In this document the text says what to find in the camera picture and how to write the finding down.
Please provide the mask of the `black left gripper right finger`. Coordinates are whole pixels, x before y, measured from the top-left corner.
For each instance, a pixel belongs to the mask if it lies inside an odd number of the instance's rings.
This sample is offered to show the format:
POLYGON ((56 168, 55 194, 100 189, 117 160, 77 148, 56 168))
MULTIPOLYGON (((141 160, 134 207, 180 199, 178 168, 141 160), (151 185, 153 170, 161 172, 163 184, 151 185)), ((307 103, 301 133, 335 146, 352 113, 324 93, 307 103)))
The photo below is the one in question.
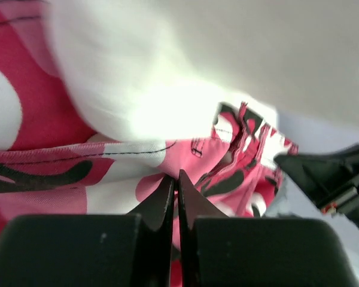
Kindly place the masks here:
POLYGON ((334 230, 317 219, 228 217, 178 179, 184 286, 358 286, 334 230))

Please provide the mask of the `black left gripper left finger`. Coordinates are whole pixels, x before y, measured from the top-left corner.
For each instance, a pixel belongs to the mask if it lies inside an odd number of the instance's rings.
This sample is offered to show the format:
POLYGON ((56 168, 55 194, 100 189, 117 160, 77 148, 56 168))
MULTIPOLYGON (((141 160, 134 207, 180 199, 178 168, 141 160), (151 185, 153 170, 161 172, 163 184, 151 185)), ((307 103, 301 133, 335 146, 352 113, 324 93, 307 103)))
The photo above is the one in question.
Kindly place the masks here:
POLYGON ((26 215, 0 234, 0 286, 169 286, 175 181, 125 215, 26 215))

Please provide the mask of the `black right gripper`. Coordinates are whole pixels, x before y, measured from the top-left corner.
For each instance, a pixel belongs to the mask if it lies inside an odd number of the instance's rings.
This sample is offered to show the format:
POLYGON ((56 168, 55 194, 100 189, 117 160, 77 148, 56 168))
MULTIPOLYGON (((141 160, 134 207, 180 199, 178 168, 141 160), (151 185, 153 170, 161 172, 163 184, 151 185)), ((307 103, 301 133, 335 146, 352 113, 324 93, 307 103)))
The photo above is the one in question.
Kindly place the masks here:
POLYGON ((323 214, 359 229, 359 144, 330 154, 280 154, 275 163, 323 214))

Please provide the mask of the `pink camouflage trousers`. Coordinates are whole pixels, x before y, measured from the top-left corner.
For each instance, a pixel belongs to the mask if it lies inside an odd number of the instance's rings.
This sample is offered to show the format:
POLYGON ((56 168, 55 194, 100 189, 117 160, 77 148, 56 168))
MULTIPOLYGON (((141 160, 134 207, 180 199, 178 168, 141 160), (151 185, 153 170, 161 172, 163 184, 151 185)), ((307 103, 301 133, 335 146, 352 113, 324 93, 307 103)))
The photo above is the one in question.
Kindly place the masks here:
POLYGON ((265 214, 284 181, 275 156, 297 152, 269 120, 272 106, 243 94, 220 103, 207 137, 111 139, 69 96, 49 2, 0 1, 0 234, 22 215, 128 213, 180 170, 226 215, 265 214))

